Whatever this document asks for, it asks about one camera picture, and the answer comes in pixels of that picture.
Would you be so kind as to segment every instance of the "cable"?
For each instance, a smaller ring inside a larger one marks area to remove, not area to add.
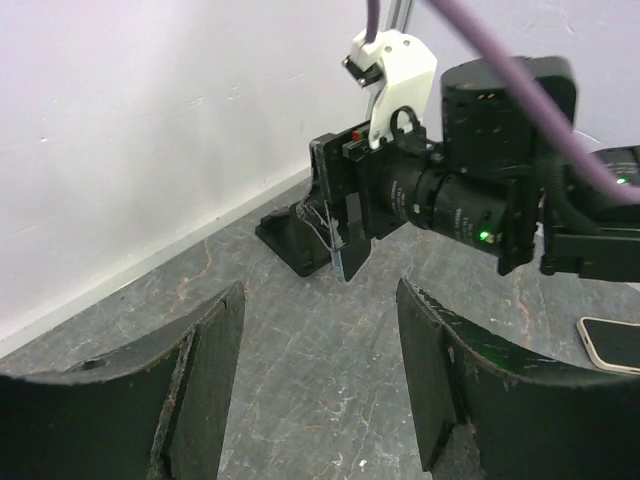
[[[405,136],[404,131],[398,127],[398,117],[400,113],[404,113],[409,117],[409,122],[411,123],[411,133],[409,136]],[[403,107],[398,108],[391,115],[391,123],[389,125],[391,130],[391,135],[393,136],[393,140],[396,143],[396,146],[405,152],[408,155],[412,156],[422,156],[427,152],[427,145],[435,145],[436,142],[429,139],[426,136],[426,131],[423,132],[422,126],[420,125],[420,120],[418,120],[418,116],[413,108],[405,105]]]
[[[567,198],[562,157],[556,153],[536,159],[538,182],[544,187],[547,201],[568,230],[579,235],[600,235],[599,227]]]
[[[364,43],[373,43],[380,24],[380,0],[367,0],[367,31]]]
[[[513,98],[528,114],[529,119],[544,134],[563,157],[596,189],[621,203],[640,203],[640,187],[618,184],[617,178],[573,137],[573,127],[544,89],[522,65],[510,58],[506,50],[473,18],[458,0],[424,0],[430,3],[458,32],[467,39],[505,83]],[[379,0],[370,10],[367,38],[375,39],[379,22]]]

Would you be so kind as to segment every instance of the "purple cable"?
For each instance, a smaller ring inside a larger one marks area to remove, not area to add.
[[[367,0],[367,31],[364,43],[373,43],[380,24],[380,0]]]
[[[544,89],[531,78],[524,67],[510,58],[498,41],[457,0],[425,0],[425,2],[431,3],[482,55],[549,143],[573,163],[587,181],[621,203],[640,203],[640,188],[617,183],[618,179],[613,173],[573,137],[573,127]],[[377,5],[379,16],[380,2],[368,0],[368,4]],[[373,36],[375,39],[377,23],[377,17],[374,19],[370,14],[367,22],[367,38]]]

